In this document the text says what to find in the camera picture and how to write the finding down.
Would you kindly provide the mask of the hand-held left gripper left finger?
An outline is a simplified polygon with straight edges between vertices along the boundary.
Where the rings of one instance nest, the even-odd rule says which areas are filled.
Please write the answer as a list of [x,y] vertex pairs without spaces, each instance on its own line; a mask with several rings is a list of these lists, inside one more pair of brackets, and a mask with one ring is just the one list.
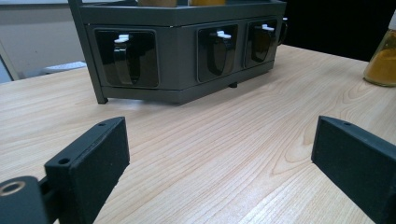
[[130,163],[124,117],[107,119],[45,163],[61,224],[92,224]]

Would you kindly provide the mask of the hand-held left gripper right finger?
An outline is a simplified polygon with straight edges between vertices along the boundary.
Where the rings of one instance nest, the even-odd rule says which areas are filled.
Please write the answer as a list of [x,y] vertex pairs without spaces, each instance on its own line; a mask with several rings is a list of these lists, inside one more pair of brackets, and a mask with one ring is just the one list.
[[395,145],[320,116],[311,160],[375,224],[396,224]]

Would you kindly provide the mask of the white-capped spice jar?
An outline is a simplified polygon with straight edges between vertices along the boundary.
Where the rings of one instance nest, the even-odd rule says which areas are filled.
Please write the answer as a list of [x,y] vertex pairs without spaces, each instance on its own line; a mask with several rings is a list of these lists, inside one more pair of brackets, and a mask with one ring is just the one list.
[[396,87],[396,10],[388,30],[364,70],[364,79],[384,87]]

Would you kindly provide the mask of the dark grey corner rack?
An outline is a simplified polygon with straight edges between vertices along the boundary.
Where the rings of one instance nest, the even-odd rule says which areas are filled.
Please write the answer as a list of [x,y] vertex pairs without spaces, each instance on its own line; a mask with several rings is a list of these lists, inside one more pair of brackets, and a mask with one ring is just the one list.
[[287,30],[281,0],[141,7],[68,0],[96,100],[184,104],[260,76]]

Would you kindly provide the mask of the white flat object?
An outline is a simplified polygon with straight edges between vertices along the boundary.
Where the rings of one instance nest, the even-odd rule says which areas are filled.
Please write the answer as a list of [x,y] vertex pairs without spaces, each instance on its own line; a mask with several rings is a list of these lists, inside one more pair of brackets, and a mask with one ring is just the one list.
[[64,72],[64,71],[79,69],[79,68],[83,68],[86,66],[87,66],[87,64],[85,62],[63,63],[63,64],[45,67],[42,69],[42,73],[43,74],[54,74],[54,73],[60,73],[60,72]]

